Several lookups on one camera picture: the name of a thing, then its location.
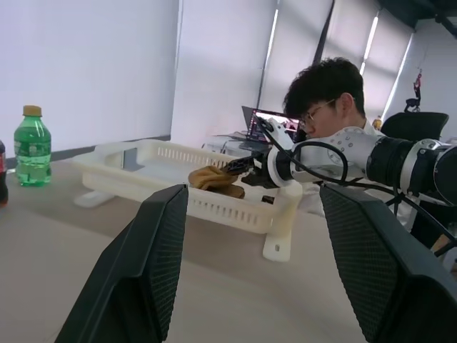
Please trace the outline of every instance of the yellow towel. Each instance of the yellow towel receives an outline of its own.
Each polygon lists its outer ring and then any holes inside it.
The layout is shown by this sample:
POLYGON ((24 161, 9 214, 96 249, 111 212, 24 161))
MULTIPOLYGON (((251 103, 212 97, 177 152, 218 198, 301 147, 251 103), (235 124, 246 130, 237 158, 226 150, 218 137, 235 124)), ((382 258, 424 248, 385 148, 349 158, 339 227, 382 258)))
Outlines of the yellow towel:
POLYGON ((238 177, 228 175, 215 166, 205 166, 189 174, 189 182, 193 188, 243 199, 243 187, 233 184, 237 179, 238 177))

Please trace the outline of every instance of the black hair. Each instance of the black hair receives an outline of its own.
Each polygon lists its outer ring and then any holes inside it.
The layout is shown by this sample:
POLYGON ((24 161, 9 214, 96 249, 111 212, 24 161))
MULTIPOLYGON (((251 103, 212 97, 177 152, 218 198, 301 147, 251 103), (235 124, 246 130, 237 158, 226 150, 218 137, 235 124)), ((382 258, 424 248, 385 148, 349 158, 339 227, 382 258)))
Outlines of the black hair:
POLYGON ((313 104, 337 99, 342 93, 352 95, 356 108, 365 118, 360 71, 347 59, 326 59, 300 71, 293 80, 284 98, 284 114, 288 118, 301 119, 313 104))

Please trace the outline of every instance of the ceiling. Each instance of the ceiling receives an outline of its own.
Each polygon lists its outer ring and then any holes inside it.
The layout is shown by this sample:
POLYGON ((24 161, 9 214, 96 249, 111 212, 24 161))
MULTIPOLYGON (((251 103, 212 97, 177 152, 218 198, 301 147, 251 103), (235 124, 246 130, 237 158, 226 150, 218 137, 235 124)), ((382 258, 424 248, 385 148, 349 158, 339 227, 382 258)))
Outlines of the ceiling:
POLYGON ((378 0, 408 26, 416 27, 421 19, 435 19, 457 38, 456 0, 378 0))

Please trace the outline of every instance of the bottle label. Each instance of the bottle label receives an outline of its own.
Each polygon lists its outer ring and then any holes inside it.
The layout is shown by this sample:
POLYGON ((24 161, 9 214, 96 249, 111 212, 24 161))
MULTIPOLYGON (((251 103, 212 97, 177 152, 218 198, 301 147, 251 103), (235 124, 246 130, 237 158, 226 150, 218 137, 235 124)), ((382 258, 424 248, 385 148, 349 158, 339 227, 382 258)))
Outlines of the bottle label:
POLYGON ((0 174, 6 172, 6 155, 0 154, 0 174))
POLYGON ((51 154, 51 141, 31 143, 28 141, 14 141, 16 156, 40 157, 51 154))

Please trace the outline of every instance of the beige table surface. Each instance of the beige table surface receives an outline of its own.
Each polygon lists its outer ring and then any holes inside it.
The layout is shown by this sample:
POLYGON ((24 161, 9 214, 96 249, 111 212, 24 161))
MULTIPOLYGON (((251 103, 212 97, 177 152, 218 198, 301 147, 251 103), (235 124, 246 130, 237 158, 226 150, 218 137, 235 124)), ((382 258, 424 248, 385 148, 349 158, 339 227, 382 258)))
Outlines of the beige table surface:
MULTIPOLYGON (((74 197, 87 190, 66 161, 54 163, 47 187, 21 188, 11 174, 8 185, 10 202, 0 212, 0 342, 52 342, 97 256, 139 203, 115 198, 76 207, 74 197)), ((265 260, 263 241, 188 217, 167 342, 365 342, 325 220, 297 216, 288 263, 265 260)))

